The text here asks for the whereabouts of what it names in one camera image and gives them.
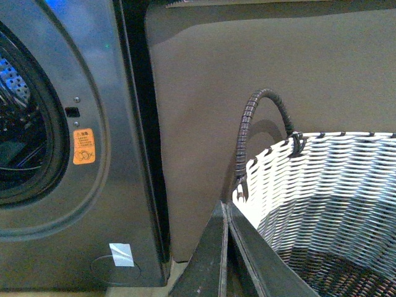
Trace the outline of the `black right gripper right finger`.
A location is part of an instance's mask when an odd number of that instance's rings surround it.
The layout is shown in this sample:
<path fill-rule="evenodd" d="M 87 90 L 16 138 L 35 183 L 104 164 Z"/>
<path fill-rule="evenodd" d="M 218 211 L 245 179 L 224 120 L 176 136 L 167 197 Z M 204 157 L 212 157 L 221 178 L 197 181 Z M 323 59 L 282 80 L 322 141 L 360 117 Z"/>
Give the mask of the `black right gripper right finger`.
<path fill-rule="evenodd" d="M 227 204 L 240 280 L 249 296 L 318 296 L 256 231 L 234 203 Z"/>

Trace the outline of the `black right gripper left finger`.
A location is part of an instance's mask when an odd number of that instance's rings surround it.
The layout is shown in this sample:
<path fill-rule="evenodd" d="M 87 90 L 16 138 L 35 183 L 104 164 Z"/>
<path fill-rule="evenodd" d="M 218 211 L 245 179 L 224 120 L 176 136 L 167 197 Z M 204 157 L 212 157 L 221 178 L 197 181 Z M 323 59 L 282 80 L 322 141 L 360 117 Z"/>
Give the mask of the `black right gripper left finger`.
<path fill-rule="evenodd" d="M 217 202 L 197 247 L 169 296 L 226 296 L 228 273 L 226 205 Z"/>

